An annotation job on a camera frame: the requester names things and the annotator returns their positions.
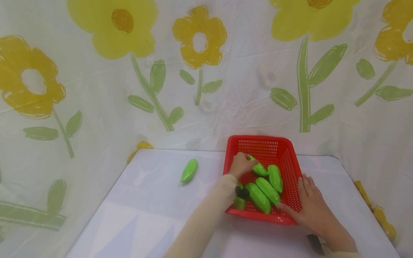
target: left hand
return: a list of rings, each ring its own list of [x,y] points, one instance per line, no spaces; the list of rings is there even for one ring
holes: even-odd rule
[[[238,154],[234,156],[229,174],[238,180],[244,173],[251,171],[252,167],[257,164],[258,160],[252,161],[248,155],[238,152]]]

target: flower center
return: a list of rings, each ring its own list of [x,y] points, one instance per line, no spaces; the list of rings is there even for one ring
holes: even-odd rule
[[[112,23],[120,31],[130,33],[133,31],[133,17],[125,9],[115,9],[112,12]]]
[[[207,38],[205,37],[205,34],[201,32],[196,33],[192,41],[194,44],[194,50],[198,53],[204,52],[208,47]]]
[[[307,0],[309,6],[316,8],[317,10],[323,9],[324,7],[331,4],[333,0]]]
[[[43,77],[36,69],[26,69],[21,74],[21,80],[27,89],[34,94],[43,95],[46,93],[46,87]]]
[[[407,28],[403,32],[403,38],[406,42],[413,43],[413,20],[407,24]]]

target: floral fabric backdrop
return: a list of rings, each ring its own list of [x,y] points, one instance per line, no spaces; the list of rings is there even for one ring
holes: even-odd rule
[[[340,159],[411,257],[411,10],[0,1],[0,253],[64,257],[140,148],[225,151],[231,135],[272,135]]]

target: basket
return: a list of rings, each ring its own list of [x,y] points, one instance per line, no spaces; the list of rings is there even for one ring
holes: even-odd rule
[[[234,135],[229,137],[225,154],[224,175],[229,172],[233,157],[239,151],[253,156],[261,162],[265,168],[271,164],[277,165],[284,182],[284,190],[280,195],[281,203],[288,205],[296,212],[301,210],[297,189],[297,182],[298,178],[301,177],[301,170],[292,143],[288,139],[250,135]],[[239,181],[245,186],[247,183],[255,182],[257,177],[258,175],[249,171],[242,175]],[[246,201],[245,210],[237,210],[230,206],[226,210],[226,213],[252,220],[283,225],[297,224],[289,215],[272,205],[271,213],[264,214],[251,202],[250,199],[247,199]]]

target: right hand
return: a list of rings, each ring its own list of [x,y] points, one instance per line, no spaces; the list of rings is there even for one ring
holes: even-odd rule
[[[299,213],[285,204],[279,204],[278,207],[299,225],[322,237],[332,251],[357,252],[353,238],[331,212],[314,180],[306,174],[298,179],[298,195],[301,203]]]

